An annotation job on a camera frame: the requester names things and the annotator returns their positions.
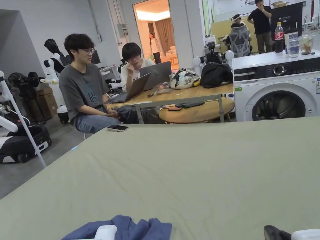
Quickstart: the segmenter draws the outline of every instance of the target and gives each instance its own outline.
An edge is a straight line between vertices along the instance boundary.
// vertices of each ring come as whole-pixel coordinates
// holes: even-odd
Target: laptop
[[[144,86],[146,85],[151,73],[146,74],[133,81],[132,86],[129,92],[123,92],[118,96],[109,99],[105,103],[121,103],[130,100],[131,98],[137,96],[140,92],[143,91]]]
[[[159,63],[140,69],[141,76],[148,73],[151,73],[151,76],[143,89],[144,91],[153,89],[161,83],[170,81],[169,75],[171,74],[171,62]]]

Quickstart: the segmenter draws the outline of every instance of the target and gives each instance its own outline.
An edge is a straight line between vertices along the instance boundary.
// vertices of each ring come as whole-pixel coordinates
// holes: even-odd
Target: person in office chair
[[[139,70],[155,63],[150,59],[141,58],[141,48],[136,43],[127,43],[122,48],[122,57],[128,62],[121,69],[122,90],[128,92],[134,80],[140,77]]]
[[[96,133],[121,122],[137,123],[137,113],[131,107],[112,110],[104,103],[109,88],[99,68],[91,64],[95,49],[90,37],[71,34],[65,39],[64,47],[72,63],[62,70],[59,87],[71,124],[81,132]]]
[[[244,24],[244,22],[241,21],[241,17],[240,17],[240,18],[236,18],[236,20],[234,21],[234,23],[231,25],[231,29],[232,29],[232,28],[242,27],[242,26],[245,26],[245,24]],[[231,41],[230,41],[230,37],[229,37],[229,36],[227,36],[227,38],[226,38],[226,40],[225,40],[225,45],[227,45],[228,50],[231,50]],[[249,54],[248,54],[247,56],[250,56],[250,55],[251,55],[251,51],[252,51],[252,46],[250,45],[250,52],[249,52]]]

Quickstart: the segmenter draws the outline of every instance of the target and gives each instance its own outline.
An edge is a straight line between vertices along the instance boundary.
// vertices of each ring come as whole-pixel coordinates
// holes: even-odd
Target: gray t-shirt
[[[76,117],[83,114],[77,109],[83,105],[100,107],[103,104],[102,95],[109,91],[107,84],[102,80],[99,68],[94,64],[87,65],[86,73],[81,73],[68,65],[61,72],[59,80],[69,119],[74,126]]]

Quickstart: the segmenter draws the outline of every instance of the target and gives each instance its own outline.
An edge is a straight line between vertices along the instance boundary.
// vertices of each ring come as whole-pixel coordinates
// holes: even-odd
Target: control knob
[[[275,75],[282,75],[282,74],[284,74],[284,72],[285,72],[285,69],[284,69],[284,66],[282,66],[282,65],[277,65],[277,66],[275,66],[274,68],[273,68],[273,73],[275,74]]]

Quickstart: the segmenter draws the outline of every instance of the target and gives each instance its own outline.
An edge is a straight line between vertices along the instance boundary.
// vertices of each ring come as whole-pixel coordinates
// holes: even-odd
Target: washing machine
[[[237,122],[320,116],[319,51],[258,54],[232,65]]]

